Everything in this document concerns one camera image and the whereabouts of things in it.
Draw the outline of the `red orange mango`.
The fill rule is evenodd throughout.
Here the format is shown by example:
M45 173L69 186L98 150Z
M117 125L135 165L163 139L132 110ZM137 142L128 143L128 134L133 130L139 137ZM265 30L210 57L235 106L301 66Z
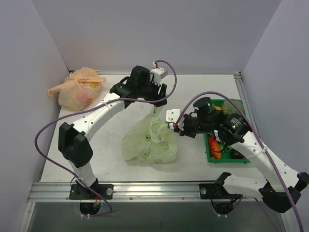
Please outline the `red orange mango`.
M209 145L209 151L210 151L211 156L214 159L221 159L222 158L222 152L221 152L220 145L219 145L218 141L213 137L209 137L208 138L208 145Z

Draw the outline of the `netted green cantaloupe melon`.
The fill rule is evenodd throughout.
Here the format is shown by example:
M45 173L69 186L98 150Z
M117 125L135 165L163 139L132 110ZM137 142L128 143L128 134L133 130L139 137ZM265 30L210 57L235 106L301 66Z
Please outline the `netted green cantaloupe melon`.
M230 103L228 100L224 100L221 106L221 109L225 115L230 115L230 114L240 115L240 112L237 108L239 108L243 113L245 113L244 105L241 100L231 99L231 101L233 102L233 104Z

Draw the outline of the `pale green plastic bag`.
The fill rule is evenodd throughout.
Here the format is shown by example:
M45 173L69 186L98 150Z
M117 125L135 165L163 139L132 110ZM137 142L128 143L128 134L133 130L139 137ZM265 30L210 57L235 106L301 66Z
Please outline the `pale green plastic bag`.
M121 153L125 162L138 160L150 164L171 163L177 157L173 131L161 119L163 106L154 106L148 115L136 122L123 136Z

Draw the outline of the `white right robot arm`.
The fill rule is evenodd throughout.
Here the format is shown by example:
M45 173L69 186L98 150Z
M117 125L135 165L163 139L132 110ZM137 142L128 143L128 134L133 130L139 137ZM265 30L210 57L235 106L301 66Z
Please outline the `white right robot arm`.
M240 153L263 175L261 179L253 179L224 172L214 182L218 197L228 194L254 197L278 213L295 207L301 191L309 184L308 173L297 172L277 157L256 135L243 112L224 113L209 97L198 99L193 107L195 110L190 114L179 109L167 111L166 122L180 136L195 138L197 134L211 134L214 141Z

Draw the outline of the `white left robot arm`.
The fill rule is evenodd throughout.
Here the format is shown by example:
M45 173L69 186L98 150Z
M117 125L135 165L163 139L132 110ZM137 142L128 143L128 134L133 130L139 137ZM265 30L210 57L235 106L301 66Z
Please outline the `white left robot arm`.
M98 109L74 121L62 123L59 127L58 149L68 160L81 184L80 193L87 199L97 195L97 178L90 161L93 150L90 141L96 132L114 115L126 109L131 99L155 101L156 106L167 104L167 85L161 80L168 74L163 68L148 70L136 66L130 76L115 84L105 98L97 105Z

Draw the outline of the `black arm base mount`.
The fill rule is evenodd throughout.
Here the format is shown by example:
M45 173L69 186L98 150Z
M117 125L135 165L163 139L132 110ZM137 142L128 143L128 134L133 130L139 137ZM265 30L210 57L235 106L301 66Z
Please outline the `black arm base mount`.
M231 173L223 172L215 181L199 184L200 198L204 200L236 199L241 194L230 194L224 188L225 180Z

